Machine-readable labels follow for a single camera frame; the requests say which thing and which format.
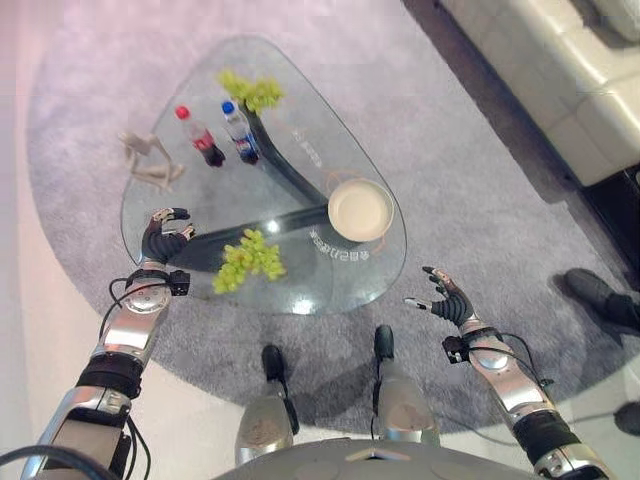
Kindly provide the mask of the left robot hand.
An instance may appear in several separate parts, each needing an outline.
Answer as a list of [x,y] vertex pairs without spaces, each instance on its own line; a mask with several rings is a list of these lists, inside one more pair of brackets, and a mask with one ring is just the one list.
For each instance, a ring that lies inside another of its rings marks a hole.
[[188,224],[178,232],[165,232],[163,226],[170,221],[190,218],[188,210],[184,208],[162,208],[155,211],[142,237],[142,260],[166,265],[171,258],[179,254],[195,237],[193,225]]

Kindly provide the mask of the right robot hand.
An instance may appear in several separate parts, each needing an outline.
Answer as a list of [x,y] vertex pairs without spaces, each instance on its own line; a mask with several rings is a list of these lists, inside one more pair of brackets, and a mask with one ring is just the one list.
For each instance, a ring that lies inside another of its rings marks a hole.
[[424,301],[415,297],[405,297],[404,304],[450,321],[458,329],[461,329],[468,322],[479,321],[472,302],[448,273],[440,268],[428,266],[423,266],[422,270],[427,274],[428,280],[435,285],[435,290],[443,296],[443,299]]

